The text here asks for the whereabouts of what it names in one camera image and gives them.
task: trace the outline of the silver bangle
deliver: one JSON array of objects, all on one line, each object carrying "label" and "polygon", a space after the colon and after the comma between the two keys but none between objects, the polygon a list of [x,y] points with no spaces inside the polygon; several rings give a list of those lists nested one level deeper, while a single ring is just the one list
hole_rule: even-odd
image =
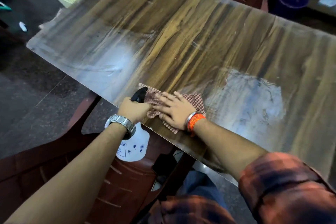
[{"label": "silver bangle", "polygon": [[188,123],[189,123],[190,119],[191,119],[196,113],[197,113],[197,112],[193,112],[193,113],[191,113],[191,114],[188,116],[188,118],[187,118],[187,120],[186,120],[186,122],[185,122],[184,127],[185,127],[185,130],[188,131],[188,132],[189,132],[189,129],[188,129]]}]

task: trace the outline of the black spray nozzle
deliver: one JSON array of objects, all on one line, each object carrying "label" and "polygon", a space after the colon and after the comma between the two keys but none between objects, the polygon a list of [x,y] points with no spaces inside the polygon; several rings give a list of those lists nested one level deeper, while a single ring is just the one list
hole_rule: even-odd
[{"label": "black spray nozzle", "polygon": [[147,92],[148,88],[143,87],[134,93],[134,95],[131,97],[131,101],[136,101],[138,103],[143,103],[145,101],[145,95]]}]

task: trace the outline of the hand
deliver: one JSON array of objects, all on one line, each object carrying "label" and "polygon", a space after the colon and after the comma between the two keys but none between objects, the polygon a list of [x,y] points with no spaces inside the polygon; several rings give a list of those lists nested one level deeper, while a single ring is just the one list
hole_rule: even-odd
[{"label": "hand", "polygon": [[126,97],[119,107],[118,115],[126,117],[135,125],[146,116],[151,107],[150,104],[132,102]]},{"label": "hand", "polygon": [[165,103],[166,106],[154,106],[153,108],[162,112],[160,114],[160,119],[167,122],[169,125],[185,130],[185,124],[189,115],[196,111],[195,107],[187,101],[181,94],[174,92],[174,96],[168,94],[167,92],[162,93],[163,96],[156,94],[161,102]]}]

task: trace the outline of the tabletop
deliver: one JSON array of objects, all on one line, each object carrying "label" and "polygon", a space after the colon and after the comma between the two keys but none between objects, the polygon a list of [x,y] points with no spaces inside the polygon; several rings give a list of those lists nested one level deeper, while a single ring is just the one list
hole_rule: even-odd
[{"label": "tabletop", "polygon": [[[231,0],[79,0],[27,47],[117,106],[139,83],[201,93],[209,120],[329,175],[333,35]],[[198,138],[145,125],[223,171]]]}]

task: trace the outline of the orange and black plaid shirt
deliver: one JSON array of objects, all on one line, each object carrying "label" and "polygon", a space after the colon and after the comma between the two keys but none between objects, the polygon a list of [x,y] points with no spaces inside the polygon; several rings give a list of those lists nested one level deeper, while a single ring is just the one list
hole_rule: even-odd
[{"label": "orange and black plaid shirt", "polygon": [[[336,223],[336,194],[297,157],[268,153],[242,172],[239,190],[258,223]],[[229,223],[232,216],[200,196],[169,197],[155,202],[141,221],[148,224]]]}]

